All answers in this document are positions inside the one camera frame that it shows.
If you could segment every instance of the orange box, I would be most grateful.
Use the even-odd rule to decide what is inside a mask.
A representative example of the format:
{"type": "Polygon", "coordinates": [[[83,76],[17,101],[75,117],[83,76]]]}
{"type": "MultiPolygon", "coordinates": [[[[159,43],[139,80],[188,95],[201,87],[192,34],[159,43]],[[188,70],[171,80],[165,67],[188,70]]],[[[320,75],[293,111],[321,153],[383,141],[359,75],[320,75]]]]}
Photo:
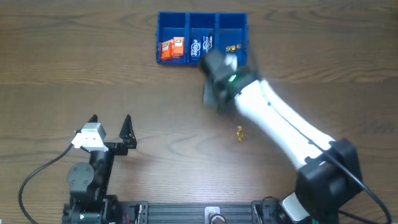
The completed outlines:
{"type": "Polygon", "coordinates": [[[173,42],[171,40],[162,43],[161,60],[170,60],[173,54],[173,42]]]}
{"type": "Polygon", "coordinates": [[[184,55],[184,37],[174,37],[173,44],[173,57],[179,57],[184,55]]]}

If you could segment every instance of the gold candy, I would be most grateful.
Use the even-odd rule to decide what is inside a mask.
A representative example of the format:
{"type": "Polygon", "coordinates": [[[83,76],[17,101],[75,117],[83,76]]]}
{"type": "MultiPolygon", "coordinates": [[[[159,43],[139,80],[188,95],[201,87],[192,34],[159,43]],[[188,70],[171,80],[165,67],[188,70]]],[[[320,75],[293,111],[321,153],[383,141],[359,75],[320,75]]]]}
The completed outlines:
{"type": "Polygon", "coordinates": [[[242,126],[239,125],[237,128],[238,128],[238,130],[236,131],[236,139],[237,139],[239,142],[243,142],[243,140],[242,140],[242,138],[243,138],[242,126]]]}

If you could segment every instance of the tabletop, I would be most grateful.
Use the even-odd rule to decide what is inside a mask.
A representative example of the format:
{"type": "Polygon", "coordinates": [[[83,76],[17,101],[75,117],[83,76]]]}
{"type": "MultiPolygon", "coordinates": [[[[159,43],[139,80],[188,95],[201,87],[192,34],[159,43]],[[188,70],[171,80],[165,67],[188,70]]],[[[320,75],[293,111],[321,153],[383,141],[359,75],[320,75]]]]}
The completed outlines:
{"type": "MultiPolygon", "coordinates": [[[[398,219],[398,4],[391,0],[0,2],[0,220],[28,223],[23,180],[57,157],[93,114],[117,141],[127,114],[136,150],[115,158],[109,194],[149,202],[285,197],[296,173],[272,140],[202,102],[205,77],[155,62],[158,11],[246,12],[264,78],[312,125],[358,147],[364,183],[398,219]],[[244,131],[236,140],[236,127],[244,131]]],[[[71,150],[25,187],[27,211],[60,223],[71,150]]],[[[364,192],[342,210],[385,220],[364,192]]],[[[355,223],[341,217],[342,223],[355,223]]]]}

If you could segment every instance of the black cable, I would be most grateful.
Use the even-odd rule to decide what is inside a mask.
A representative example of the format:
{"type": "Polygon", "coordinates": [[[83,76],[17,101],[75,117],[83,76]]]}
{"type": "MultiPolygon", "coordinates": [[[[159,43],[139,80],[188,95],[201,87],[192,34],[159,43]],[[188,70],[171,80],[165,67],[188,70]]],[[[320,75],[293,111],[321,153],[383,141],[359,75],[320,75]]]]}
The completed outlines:
{"type": "Polygon", "coordinates": [[[350,218],[352,218],[352,219],[355,219],[355,220],[357,220],[357,221],[363,222],[363,223],[367,223],[367,224],[377,224],[377,222],[374,222],[374,221],[371,221],[371,220],[367,220],[367,219],[365,219],[365,218],[357,217],[356,215],[350,214],[350,213],[348,213],[348,212],[344,212],[344,211],[341,211],[341,210],[338,210],[337,212],[340,213],[340,214],[342,214],[342,215],[345,215],[345,216],[347,216],[347,217],[350,217],[350,218]]]}
{"type": "Polygon", "coordinates": [[[70,144],[67,149],[60,154],[57,158],[51,160],[50,162],[42,165],[41,167],[39,167],[37,170],[33,171],[33,173],[31,173],[28,177],[26,177],[26,179],[24,180],[24,182],[21,185],[21,188],[19,189],[19,193],[18,193],[18,201],[19,201],[19,206],[22,210],[22,212],[24,213],[24,215],[26,216],[26,218],[33,224],[38,224],[26,211],[25,207],[24,207],[24,203],[22,202],[22,193],[24,191],[24,187],[26,185],[26,183],[34,176],[36,175],[38,172],[42,171],[44,168],[48,167],[49,165],[53,164],[54,162],[58,161],[59,159],[61,159],[66,153],[68,153],[68,151],[72,148],[73,144],[70,144]]]}
{"type": "MultiPolygon", "coordinates": [[[[386,214],[386,218],[387,218],[387,224],[391,224],[392,223],[392,216],[390,214],[390,212],[388,211],[386,205],[364,184],[362,183],[358,178],[356,178],[356,176],[354,174],[352,174],[343,164],[341,164],[339,161],[337,161],[337,159],[335,159],[332,155],[329,154],[328,151],[322,149],[318,144],[316,144],[314,141],[312,141],[312,139],[308,138],[304,133],[302,133],[298,128],[296,128],[292,123],[290,123],[284,116],[282,116],[279,111],[273,107],[273,105],[271,105],[271,103],[268,101],[268,105],[271,106],[274,111],[276,113],[279,114],[279,116],[281,118],[283,118],[288,124],[291,125],[291,127],[293,127],[299,134],[301,134],[303,137],[305,137],[305,139],[308,141],[309,144],[313,144],[315,147],[317,147],[319,150],[321,150],[322,153],[324,153],[324,155],[327,156],[327,158],[337,167],[339,167],[349,178],[351,178],[353,181],[355,181],[366,193],[369,194],[369,196],[371,198],[373,198],[373,200],[379,204],[379,206],[381,207],[381,209],[383,210],[384,214],[386,214]]],[[[356,215],[352,215],[349,214],[347,212],[342,213],[343,215],[346,215],[350,218],[354,218],[357,219],[356,215]]],[[[366,220],[364,218],[358,217],[357,219],[358,221],[363,221],[366,220]]]]}

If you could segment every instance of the blue tray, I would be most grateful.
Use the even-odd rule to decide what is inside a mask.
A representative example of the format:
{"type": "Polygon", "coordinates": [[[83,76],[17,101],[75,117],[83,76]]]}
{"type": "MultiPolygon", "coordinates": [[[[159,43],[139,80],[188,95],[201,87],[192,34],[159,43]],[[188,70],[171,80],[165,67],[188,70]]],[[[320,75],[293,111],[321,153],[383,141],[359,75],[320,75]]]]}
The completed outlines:
{"type": "Polygon", "coordinates": [[[214,12],[159,12],[156,31],[156,61],[162,65],[197,65],[198,58],[191,58],[191,41],[202,40],[204,35],[213,36],[213,49],[225,52],[227,46],[241,44],[235,51],[238,65],[248,59],[248,15],[246,13],[214,12]],[[160,44],[173,37],[185,38],[184,56],[160,60],[160,44]]]}

